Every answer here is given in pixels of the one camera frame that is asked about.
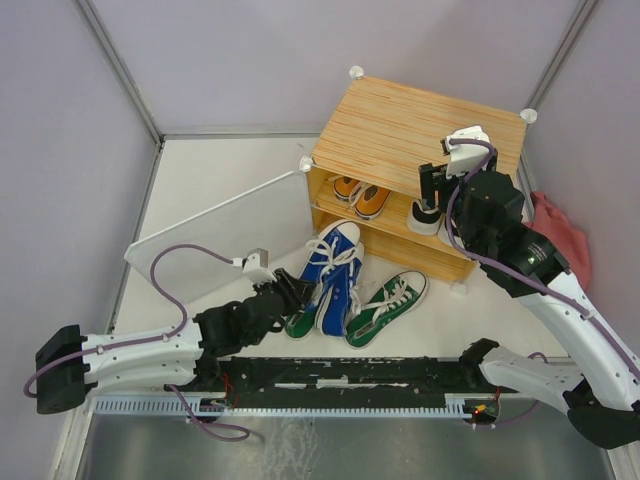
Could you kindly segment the green sneaker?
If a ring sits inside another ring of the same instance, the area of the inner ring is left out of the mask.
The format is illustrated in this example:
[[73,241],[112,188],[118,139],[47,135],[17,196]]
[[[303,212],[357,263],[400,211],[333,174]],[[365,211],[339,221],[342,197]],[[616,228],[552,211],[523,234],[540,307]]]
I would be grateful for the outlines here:
[[285,319],[284,332],[291,339],[306,337],[315,327],[315,316],[315,309],[288,316]]
[[389,278],[364,304],[355,307],[345,327],[345,340],[353,348],[368,346],[395,320],[415,310],[426,297],[429,278],[406,270]]

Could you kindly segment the blue sneaker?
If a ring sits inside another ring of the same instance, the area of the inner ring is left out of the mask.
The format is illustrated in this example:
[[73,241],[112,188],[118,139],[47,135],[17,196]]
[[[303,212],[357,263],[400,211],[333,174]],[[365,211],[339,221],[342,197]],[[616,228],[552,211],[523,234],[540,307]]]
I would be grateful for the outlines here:
[[322,276],[323,291],[315,323],[325,336],[342,337],[352,312],[358,306],[356,284],[363,264],[364,251],[362,242],[345,250]]
[[355,261],[359,240],[359,226],[353,221],[341,219],[331,223],[306,243],[309,256],[299,278],[315,284],[307,310],[320,303],[329,276],[339,267]]

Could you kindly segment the black sneaker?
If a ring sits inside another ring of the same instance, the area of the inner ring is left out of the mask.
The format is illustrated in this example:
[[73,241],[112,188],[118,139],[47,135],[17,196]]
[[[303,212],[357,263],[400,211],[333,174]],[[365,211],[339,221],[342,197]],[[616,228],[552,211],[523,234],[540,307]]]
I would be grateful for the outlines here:
[[419,235],[432,236],[438,233],[442,213],[438,208],[423,210],[421,202],[414,199],[407,214],[407,228]]
[[451,239],[454,239],[455,243],[460,248],[464,247],[464,244],[460,236],[458,235],[458,231],[454,222],[451,222],[451,229],[448,229],[446,220],[443,219],[438,230],[438,237],[444,244],[448,246],[452,245]]

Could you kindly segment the wooden shoe cabinet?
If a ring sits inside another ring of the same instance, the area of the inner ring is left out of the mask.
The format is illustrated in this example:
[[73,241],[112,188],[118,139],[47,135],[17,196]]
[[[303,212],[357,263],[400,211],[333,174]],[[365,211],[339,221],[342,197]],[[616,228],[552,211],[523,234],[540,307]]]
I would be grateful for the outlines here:
[[[499,153],[499,171],[514,176],[526,131],[518,114],[375,77],[354,79],[311,153],[307,183],[314,228],[322,230],[340,218],[355,221],[366,253],[465,284],[475,263],[437,235],[411,231],[407,216],[420,195],[420,166],[445,164],[442,139],[470,126],[487,133]],[[335,176],[389,190],[380,216],[359,218],[335,196]]]

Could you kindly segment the white cabinet door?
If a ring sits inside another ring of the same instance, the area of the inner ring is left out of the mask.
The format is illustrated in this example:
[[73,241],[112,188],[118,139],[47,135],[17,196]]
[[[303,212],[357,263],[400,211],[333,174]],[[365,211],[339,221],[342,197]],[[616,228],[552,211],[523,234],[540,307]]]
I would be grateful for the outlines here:
[[163,256],[151,274],[152,262],[167,248],[192,244],[228,259],[261,248],[277,260],[302,247],[312,231],[306,176],[288,172],[133,243],[125,260],[187,304],[240,278],[241,270],[181,248]]

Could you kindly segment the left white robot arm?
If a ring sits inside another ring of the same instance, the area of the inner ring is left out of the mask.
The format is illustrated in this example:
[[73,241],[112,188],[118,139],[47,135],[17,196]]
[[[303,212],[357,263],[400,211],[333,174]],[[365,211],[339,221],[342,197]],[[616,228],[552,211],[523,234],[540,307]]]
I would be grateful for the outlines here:
[[84,335],[60,328],[36,353],[24,387],[41,415],[75,409],[92,394],[184,387],[209,391],[221,378],[219,360],[278,333],[286,316],[306,307],[316,281],[278,268],[254,284],[254,295],[184,315],[174,326],[125,335]]

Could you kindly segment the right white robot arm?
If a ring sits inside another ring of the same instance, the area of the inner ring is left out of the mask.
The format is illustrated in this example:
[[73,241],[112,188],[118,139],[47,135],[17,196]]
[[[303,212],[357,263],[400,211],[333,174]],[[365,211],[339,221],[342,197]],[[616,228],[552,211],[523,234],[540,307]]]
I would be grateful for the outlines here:
[[511,178],[494,167],[448,178],[445,167],[432,164],[420,166],[419,178],[423,207],[439,209],[457,233],[453,247],[533,313],[578,368],[566,371],[481,339],[460,357],[463,386],[524,393],[607,450],[638,441],[639,357],[587,299],[553,243],[523,223],[524,196]]

